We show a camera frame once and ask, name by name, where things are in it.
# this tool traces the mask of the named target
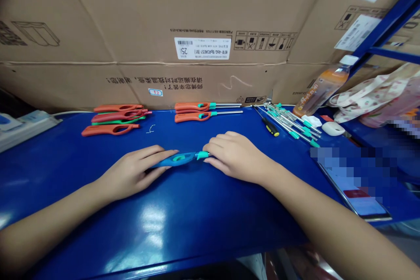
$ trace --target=smartphone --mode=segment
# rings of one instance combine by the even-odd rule
[[[340,176],[332,168],[325,168],[315,161],[331,184],[336,188],[344,203],[355,214],[367,222],[392,220],[391,214],[375,198],[354,185],[354,179]]]

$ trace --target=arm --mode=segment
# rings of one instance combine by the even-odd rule
[[[128,153],[96,181],[0,231],[0,274],[22,275],[89,216],[146,189],[169,167],[144,171],[177,152],[152,146]]]
[[[353,212],[300,180],[231,131],[203,148],[228,176],[261,185],[299,223],[324,259],[344,279],[419,279],[420,269]]]

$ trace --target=blue metal shelf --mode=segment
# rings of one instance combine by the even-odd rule
[[[373,55],[420,64],[418,55],[381,48],[418,10],[420,10],[420,0],[399,0],[353,53],[353,56],[359,57],[359,60],[351,67],[350,76]]]

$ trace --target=right hand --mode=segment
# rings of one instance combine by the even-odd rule
[[[258,150],[246,137],[233,131],[211,138],[203,151],[217,157],[208,157],[204,162],[228,176],[259,185],[280,167],[280,164]]]

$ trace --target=hand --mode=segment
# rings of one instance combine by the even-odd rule
[[[246,137],[233,131],[211,138],[203,151],[217,157],[208,157],[204,162],[212,164],[228,176],[260,185],[280,166]]]
[[[147,175],[145,170],[176,153],[178,150],[165,151],[158,145],[127,153],[93,184],[110,201],[127,198],[145,190],[170,166],[155,168]]]

